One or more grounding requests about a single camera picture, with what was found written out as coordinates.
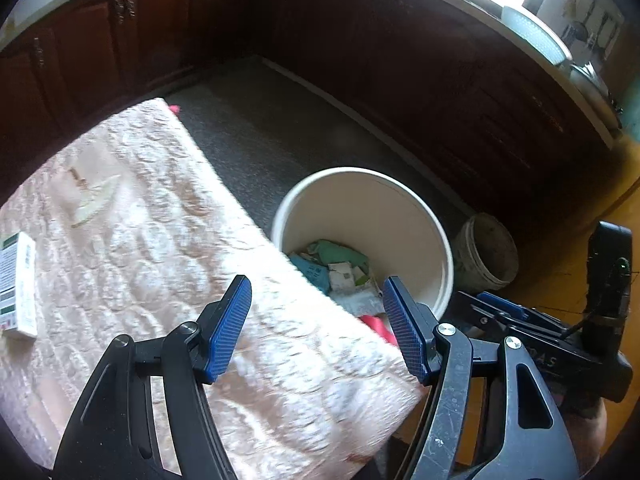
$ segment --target wall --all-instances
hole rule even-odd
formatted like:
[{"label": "wall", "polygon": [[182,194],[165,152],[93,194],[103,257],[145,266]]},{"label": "wall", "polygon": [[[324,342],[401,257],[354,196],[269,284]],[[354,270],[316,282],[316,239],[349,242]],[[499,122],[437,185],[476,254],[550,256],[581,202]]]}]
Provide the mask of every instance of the wall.
[{"label": "wall", "polygon": [[[576,0],[576,12],[575,15],[567,15],[565,12],[565,3],[568,0],[543,0],[538,10],[538,17],[545,22],[558,36],[561,36],[565,27],[573,20],[582,22],[593,0]],[[620,12],[618,6],[613,0],[595,0],[596,6],[590,18],[585,23],[585,26],[589,33],[597,32],[602,23],[604,13],[606,12],[610,19],[602,29],[598,44],[604,47],[610,37],[610,34],[615,29],[615,23],[618,24],[618,29],[615,31],[613,39],[609,42],[609,46],[606,49],[605,57],[607,57],[616,43],[617,36],[620,33],[620,25],[624,23],[625,18]],[[581,41],[575,41],[570,47],[571,53],[574,55],[574,59],[583,64],[591,60],[591,53],[586,48],[586,44]]]},{"label": "wall", "polygon": [[640,34],[629,22],[623,25],[601,76],[624,109],[623,128],[640,140]]}]

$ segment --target dirty bucket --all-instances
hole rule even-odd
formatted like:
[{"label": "dirty bucket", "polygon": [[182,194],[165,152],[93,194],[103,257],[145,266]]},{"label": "dirty bucket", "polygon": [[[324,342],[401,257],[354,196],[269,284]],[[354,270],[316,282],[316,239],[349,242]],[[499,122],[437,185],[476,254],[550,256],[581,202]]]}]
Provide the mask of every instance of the dirty bucket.
[{"label": "dirty bucket", "polygon": [[499,290],[518,273],[518,250],[496,218],[486,213],[472,216],[453,241],[456,288],[469,294]]},{"label": "dirty bucket", "polygon": [[280,204],[271,241],[285,254],[324,238],[366,254],[378,285],[398,275],[415,301],[444,313],[453,287],[449,242],[431,209],[375,171],[332,168],[296,184]]}]

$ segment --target small box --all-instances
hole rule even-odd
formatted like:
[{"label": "small box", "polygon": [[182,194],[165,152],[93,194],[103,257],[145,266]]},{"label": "small box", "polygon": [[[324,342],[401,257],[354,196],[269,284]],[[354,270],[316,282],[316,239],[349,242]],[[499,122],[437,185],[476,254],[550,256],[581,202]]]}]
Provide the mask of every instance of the small box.
[{"label": "small box", "polygon": [[34,299],[35,243],[17,233],[2,243],[0,252],[0,328],[7,336],[38,335]]}]

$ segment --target pink item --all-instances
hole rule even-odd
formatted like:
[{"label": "pink item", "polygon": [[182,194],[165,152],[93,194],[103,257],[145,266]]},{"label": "pink item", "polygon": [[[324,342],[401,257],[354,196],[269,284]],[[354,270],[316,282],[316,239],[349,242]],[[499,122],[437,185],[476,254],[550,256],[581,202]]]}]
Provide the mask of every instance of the pink item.
[{"label": "pink item", "polygon": [[372,329],[373,332],[378,334],[387,343],[391,343],[393,346],[398,346],[396,336],[389,332],[388,328],[385,326],[385,323],[379,317],[369,316],[367,314],[365,316],[360,316],[358,319],[365,325],[367,325],[370,329]]}]

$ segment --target wooden cabinet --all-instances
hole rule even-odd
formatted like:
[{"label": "wooden cabinet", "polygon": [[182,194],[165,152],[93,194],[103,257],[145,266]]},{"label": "wooden cabinet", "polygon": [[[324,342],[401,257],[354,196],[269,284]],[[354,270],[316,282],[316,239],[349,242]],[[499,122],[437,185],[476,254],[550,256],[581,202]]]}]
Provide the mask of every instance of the wooden cabinet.
[{"label": "wooden cabinet", "polygon": [[256,0],[255,31],[258,54],[503,220],[606,152],[555,69],[461,0]]},{"label": "wooden cabinet", "polygon": [[193,0],[124,0],[127,51],[142,92],[193,68]]},{"label": "wooden cabinet", "polygon": [[220,58],[247,50],[252,30],[253,0],[205,0],[204,42]]},{"label": "wooden cabinet", "polygon": [[71,0],[0,53],[0,203],[58,149],[210,59],[244,52],[251,0]]},{"label": "wooden cabinet", "polygon": [[51,23],[43,48],[57,59],[69,106],[91,125],[129,101],[124,22],[115,0],[93,0]]},{"label": "wooden cabinet", "polygon": [[39,41],[0,57],[0,203],[44,162],[33,160],[34,147],[46,148],[60,134],[42,87],[43,63]]}]

